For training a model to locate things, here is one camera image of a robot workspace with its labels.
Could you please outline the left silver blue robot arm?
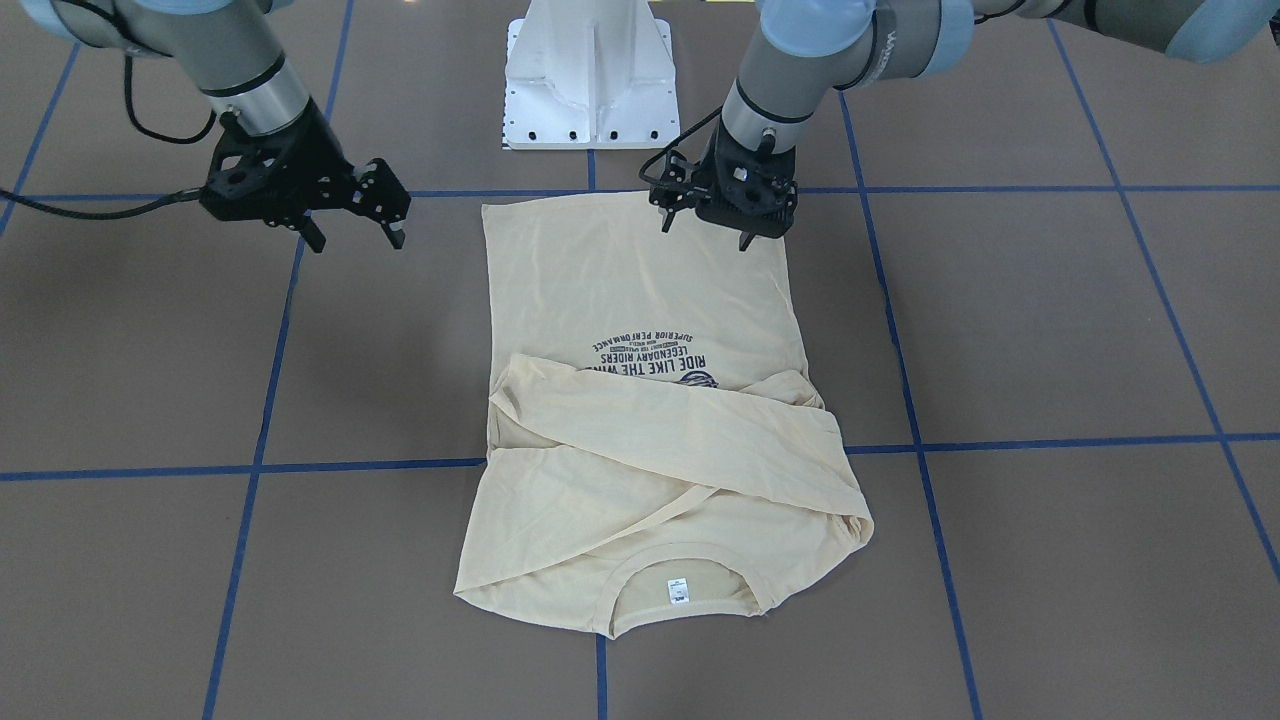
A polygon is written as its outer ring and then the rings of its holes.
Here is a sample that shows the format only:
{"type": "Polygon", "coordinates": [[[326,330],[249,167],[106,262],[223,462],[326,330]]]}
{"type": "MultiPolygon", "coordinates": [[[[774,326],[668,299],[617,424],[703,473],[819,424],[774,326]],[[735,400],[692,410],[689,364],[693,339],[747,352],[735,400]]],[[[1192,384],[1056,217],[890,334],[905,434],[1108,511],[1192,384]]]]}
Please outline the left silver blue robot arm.
{"type": "Polygon", "coordinates": [[[668,231],[677,213],[740,233],[740,249],[794,223],[797,146],[831,90],[934,76],[978,26],[1016,15],[1064,20],[1193,63],[1224,59],[1277,14],[1275,1],[759,1],[758,26],[701,158],[668,142],[639,178],[668,231]]]}

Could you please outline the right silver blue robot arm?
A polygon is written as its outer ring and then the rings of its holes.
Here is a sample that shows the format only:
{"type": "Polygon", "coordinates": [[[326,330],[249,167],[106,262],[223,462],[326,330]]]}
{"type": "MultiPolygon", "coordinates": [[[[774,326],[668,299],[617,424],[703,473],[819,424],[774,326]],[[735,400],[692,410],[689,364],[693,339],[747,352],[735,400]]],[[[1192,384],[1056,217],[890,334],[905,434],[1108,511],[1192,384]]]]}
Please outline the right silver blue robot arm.
{"type": "Polygon", "coordinates": [[[206,181],[143,206],[100,213],[137,217],[197,202],[220,222],[261,222],[301,236],[315,252],[325,234],[314,213],[342,210],[375,222],[404,245],[410,193],[385,160],[348,161],[311,92],[268,23],[276,1],[26,1],[51,35],[114,47],[125,61],[172,58],[211,106],[220,127],[206,181]]]}

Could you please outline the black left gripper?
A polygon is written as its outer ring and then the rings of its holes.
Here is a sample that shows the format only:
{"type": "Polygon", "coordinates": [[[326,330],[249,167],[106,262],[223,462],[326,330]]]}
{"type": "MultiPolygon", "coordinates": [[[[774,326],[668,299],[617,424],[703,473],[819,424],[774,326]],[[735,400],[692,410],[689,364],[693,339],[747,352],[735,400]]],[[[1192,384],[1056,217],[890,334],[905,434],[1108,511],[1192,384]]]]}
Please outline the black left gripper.
{"type": "MultiPolygon", "coordinates": [[[[698,219],[740,231],[740,252],[746,252],[758,236],[783,237],[794,223],[797,152],[772,149],[771,140],[764,150],[742,146],[719,120],[694,172],[695,187],[707,191],[694,206],[698,219]]],[[[662,233],[669,232],[682,209],[681,199],[660,200],[662,233]]]]}

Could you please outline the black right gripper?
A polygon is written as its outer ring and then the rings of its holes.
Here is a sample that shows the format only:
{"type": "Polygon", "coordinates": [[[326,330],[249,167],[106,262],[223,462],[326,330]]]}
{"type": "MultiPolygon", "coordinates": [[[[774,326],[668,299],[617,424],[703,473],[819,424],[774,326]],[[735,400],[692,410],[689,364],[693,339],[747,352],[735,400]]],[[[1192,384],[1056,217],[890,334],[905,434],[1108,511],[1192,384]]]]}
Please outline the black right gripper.
{"type": "MultiPolygon", "coordinates": [[[[308,100],[292,123],[262,136],[248,135],[230,110],[219,122],[223,136],[198,204],[221,222],[287,225],[312,252],[323,252],[326,236],[306,213],[347,209],[358,181],[317,104],[308,100]]],[[[403,219],[380,228],[394,250],[404,247],[403,219]]]]}

